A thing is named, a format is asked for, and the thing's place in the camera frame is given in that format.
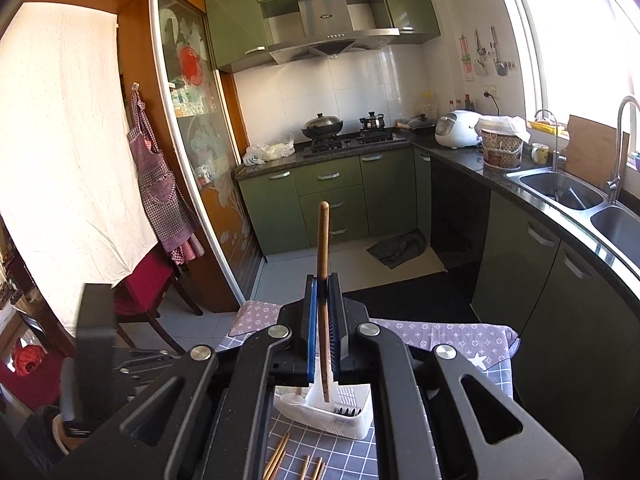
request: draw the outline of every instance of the silver screw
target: silver screw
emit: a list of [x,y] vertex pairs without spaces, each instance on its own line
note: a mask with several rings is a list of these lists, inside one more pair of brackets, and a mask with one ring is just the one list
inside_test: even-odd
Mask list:
[[211,348],[204,345],[194,346],[191,349],[191,359],[194,361],[206,361],[211,357]]
[[453,359],[456,356],[456,349],[451,345],[436,346],[436,355],[440,359]]
[[380,327],[375,323],[363,323],[358,327],[358,330],[362,335],[368,335],[369,337],[380,333]]
[[267,334],[274,339],[282,339],[289,335],[289,329],[284,325],[271,325],[267,330]]

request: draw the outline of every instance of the wooden stick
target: wooden stick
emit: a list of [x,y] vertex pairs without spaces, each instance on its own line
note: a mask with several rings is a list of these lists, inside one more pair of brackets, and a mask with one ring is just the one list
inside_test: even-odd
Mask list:
[[326,279],[329,267],[329,204],[321,202],[318,211],[318,335],[320,346],[320,376],[322,396],[329,402],[329,366],[331,349],[329,344],[329,309],[326,297]]
[[267,462],[267,465],[264,467],[264,472],[262,473],[262,480],[266,480],[269,477],[269,475],[273,471],[274,464],[277,462],[278,458],[281,455],[281,452],[282,452],[282,455],[284,455],[284,447],[287,445],[288,441],[289,441],[289,432],[287,431],[287,433],[281,437],[280,442],[278,443],[278,446],[276,447],[275,451],[271,455],[271,458]]
[[273,468],[273,471],[271,471],[271,475],[269,476],[268,480],[275,480],[276,475],[278,473],[278,469],[280,469],[280,464],[282,463],[283,458],[284,458],[284,446],[282,446],[282,452],[280,453],[280,457],[278,458],[278,461],[276,462],[276,465]]
[[322,457],[318,457],[318,463],[316,464],[316,468],[314,469],[314,473],[311,476],[311,480],[318,480],[320,478],[320,469],[322,467]]
[[311,456],[307,455],[305,458],[305,464],[302,466],[302,471],[300,472],[300,480],[305,480],[306,470],[309,467],[309,460],[311,460]]

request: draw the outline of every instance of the plastic bag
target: plastic bag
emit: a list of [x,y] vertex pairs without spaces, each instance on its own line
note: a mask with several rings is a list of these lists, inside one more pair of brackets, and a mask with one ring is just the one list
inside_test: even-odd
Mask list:
[[529,142],[531,134],[527,131],[527,123],[522,117],[483,115],[476,123],[476,134],[484,130],[491,134],[513,135]]
[[264,164],[268,160],[275,160],[283,156],[293,155],[293,134],[285,134],[279,142],[274,144],[258,144],[249,146],[242,158],[245,166]]

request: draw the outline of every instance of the wooden cutting board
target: wooden cutting board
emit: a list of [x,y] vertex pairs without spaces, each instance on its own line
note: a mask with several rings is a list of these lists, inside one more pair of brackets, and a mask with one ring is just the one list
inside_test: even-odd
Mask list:
[[[566,163],[564,170],[593,186],[606,190],[611,180],[616,158],[616,129],[588,119],[569,116],[566,126],[569,145],[564,150]],[[624,134],[622,153],[629,147],[629,134]],[[626,156],[622,157],[622,168]]]

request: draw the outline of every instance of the gas stove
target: gas stove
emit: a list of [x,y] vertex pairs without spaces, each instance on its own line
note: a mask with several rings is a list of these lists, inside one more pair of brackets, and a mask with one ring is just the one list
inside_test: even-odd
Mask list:
[[404,137],[398,136],[391,131],[391,129],[382,130],[361,130],[356,136],[339,136],[330,137],[329,139],[318,139],[311,143],[311,146],[307,146],[303,152],[302,157],[308,158],[312,156],[318,156],[325,152],[348,152],[356,151],[362,146],[367,144],[408,144],[409,141]]

